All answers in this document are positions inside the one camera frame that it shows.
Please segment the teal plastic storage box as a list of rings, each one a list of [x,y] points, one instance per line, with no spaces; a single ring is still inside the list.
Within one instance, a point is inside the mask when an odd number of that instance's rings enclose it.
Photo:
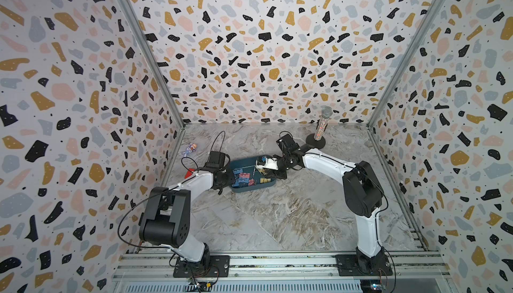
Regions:
[[[231,190],[235,193],[243,193],[274,186],[277,179],[267,177],[257,169],[257,164],[264,163],[267,158],[268,155],[260,155],[232,161],[229,168],[234,173],[235,182]]]

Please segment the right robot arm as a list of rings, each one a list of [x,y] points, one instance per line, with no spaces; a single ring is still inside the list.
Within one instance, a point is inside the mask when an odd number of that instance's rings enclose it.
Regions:
[[[387,257],[379,234],[379,214],[387,202],[371,165],[366,161],[350,163],[324,154],[318,149],[301,149],[282,156],[276,156],[277,179],[286,179],[287,172],[296,166],[317,171],[343,186],[346,206],[355,215],[357,227],[357,246],[355,255],[345,262],[339,262],[339,270],[363,275],[391,276],[394,263]]]

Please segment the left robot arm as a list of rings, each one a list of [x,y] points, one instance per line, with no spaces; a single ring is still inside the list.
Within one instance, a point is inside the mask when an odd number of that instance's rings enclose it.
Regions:
[[[208,190],[217,190],[221,194],[224,188],[235,183],[230,164],[228,154],[220,149],[210,150],[207,162],[190,170],[190,175],[183,181],[173,186],[155,187],[147,198],[130,208],[118,225],[118,238],[128,246],[141,247],[123,238],[121,226],[132,211],[145,205],[138,225],[141,241],[152,244],[153,248],[167,248],[185,262],[207,264],[210,259],[208,245],[190,234],[191,204]]]

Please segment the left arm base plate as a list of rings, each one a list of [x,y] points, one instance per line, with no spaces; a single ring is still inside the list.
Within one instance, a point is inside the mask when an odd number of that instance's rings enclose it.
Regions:
[[[174,278],[226,278],[229,273],[231,257],[213,255],[200,262],[187,262],[179,258],[173,271]]]

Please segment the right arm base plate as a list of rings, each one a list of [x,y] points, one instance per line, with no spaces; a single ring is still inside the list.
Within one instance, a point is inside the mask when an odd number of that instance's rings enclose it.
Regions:
[[[335,266],[339,276],[392,276],[392,264],[383,254],[373,258],[357,254],[339,254],[335,256]]]

